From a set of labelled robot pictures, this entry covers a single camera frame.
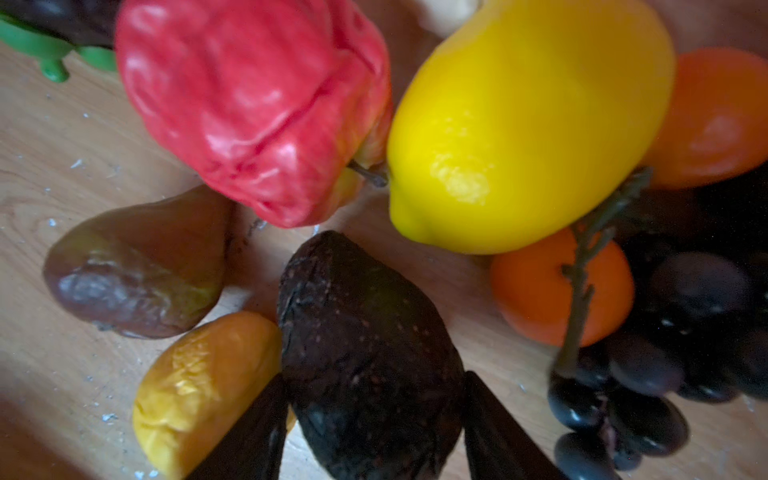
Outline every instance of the avocado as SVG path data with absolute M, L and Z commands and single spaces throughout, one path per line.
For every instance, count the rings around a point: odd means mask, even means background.
M 341 233 L 280 279 L 288 398 L 336 480 L 437 478 L 462 429 L 464 368 L 435 305 Z

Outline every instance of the yellow lemon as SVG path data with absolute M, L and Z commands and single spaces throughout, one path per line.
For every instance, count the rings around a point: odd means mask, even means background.
M 491 0 L 410 84 L 390 216 L 460 253 L 515 250 L 607 197 L 664 119 L 675 54 L 641 0 Z

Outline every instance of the white object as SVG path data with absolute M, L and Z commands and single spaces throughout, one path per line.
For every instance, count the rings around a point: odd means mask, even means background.
M 419 18 L 419 25 L 447 38 L 482 6 L 483 0 L 402 0 Z

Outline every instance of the yellow fruit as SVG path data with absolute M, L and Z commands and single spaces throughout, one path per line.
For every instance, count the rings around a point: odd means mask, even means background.
M 389 136 L 390 215 L 460 253 L 534 243 L 594 208 L 664 119 L 675 55 L 640 0 L 494 0 L 437 47 Z
M 152 465 L 174 480 L 208 456 L 280 371 L 281 342 L 274 323 L 239 312 L 163 352 L 134 400 L 134 431 Z

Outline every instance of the wooden surface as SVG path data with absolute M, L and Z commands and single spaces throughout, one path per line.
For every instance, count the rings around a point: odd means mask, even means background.
M 399 96 L 436 40 L 397 4 L 363 3 L 390 44 Z M 725 44 L 768 56 L 764 0 L 653 3 L 680 49 Z M 147 136 L 116 76 L 73 58 L 67 63 L 71 80 L 52 84 L 31 59 L 0 45 L 0 478 L 119 479 L 137 478 L 138 472 L 150 478 L 152 468 L 131 431 L 131 403 L 144 372 L 172 340 L 99 333 L 54 304 L 40 269 L 46 250 L 77 223 L 179 194 L 199 180 Z M 517 336 L 496 312 L 487 258 L 401 238 L 388 221 L 386 203 L 385 193 L 366 191 L 322 228 L 347 233 L 423 288 L 465 367 L 479 373 L 551 454 L 565 431 L 545 400 L 552 349 Z M 229 287 L 209 319 L 241 307 L 274 316 L 280 271 L 312 234 L 311 228 L 269 227 L 244 238 L 252 219 L 240 211 Z M 672 458 L 647 458 L 632 478 L 768 478 L 768 404 L 673 400 L 690 421 L 690 444 Z M 468 479 L 462 443 L 442 477 Z M 282 478 L 327 478 L 299 429 L 287 440 Z

